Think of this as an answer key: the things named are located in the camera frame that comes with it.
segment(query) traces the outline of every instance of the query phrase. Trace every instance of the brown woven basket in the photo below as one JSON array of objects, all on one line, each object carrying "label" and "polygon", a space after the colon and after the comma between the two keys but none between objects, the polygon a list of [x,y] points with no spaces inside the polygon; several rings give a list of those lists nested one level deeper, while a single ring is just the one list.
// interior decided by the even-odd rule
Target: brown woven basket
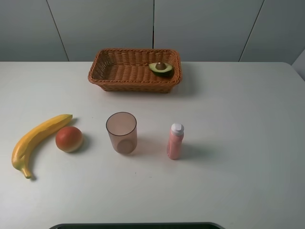
[{"label": "brown woven basket", "polygon": [[[156,76],[148,64],[173,66],[172,77]],[[168,93],[182,79],[179,53],[170,49],[103,49],[89,71],[88,80],[105,91]]]}]

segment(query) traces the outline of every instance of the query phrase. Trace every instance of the yellow banana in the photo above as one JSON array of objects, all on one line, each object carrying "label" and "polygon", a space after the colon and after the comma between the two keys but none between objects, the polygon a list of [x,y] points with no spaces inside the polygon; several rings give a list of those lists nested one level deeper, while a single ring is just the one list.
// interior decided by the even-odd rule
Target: yellow banana
[{"label": "yellow banana", "polygon": [[61,114],[41,123],[23,136],[16,144],[11,156],[14,168],[20,170],[27,179],[31,178],[32,174],[28,169],[28,162],[32,150],[43,139],[67,125],[71,119],[71,114]]}]

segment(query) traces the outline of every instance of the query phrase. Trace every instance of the bottle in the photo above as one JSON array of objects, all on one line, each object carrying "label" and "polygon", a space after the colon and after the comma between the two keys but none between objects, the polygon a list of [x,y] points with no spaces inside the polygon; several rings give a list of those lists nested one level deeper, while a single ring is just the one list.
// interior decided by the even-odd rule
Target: bottle
[{"label": "bottle", "polygon": [[180,156],[182,139],[184,137],[184,126],[174,123],[171,127],[170,139],[167,145],[167,156],[170,159],[178,159]]}]

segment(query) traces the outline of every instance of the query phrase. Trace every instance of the table surface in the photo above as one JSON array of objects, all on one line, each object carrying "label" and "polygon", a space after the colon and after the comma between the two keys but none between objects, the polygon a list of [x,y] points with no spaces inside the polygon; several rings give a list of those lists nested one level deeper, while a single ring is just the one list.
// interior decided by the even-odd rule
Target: table surface
[{"label": "table surface", "polygon": [[[107,93],[91,62],[0,63],[0,228],[63,223],[213,222],[225,229],[304,227],[305,82],[285,63],[183,62],[170,94]],[[138,121],[138,146],[116,153],[105,122]],[[86,136],[66,154],[54,136],[33,152],[27,180],[11,165],[18,140],[73,114]],[[185,126],[182,158],[166,154]]]}]

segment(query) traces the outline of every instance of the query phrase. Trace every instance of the avocado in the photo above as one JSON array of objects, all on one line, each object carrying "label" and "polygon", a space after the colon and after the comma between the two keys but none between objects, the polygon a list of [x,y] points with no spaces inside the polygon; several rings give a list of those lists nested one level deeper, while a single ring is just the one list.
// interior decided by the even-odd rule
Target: avocado
[{"label": "avocado", "polygon": [[150,70],[157,76],[169,77],[173,67],[169,63],[156,62],[149,64]]}]

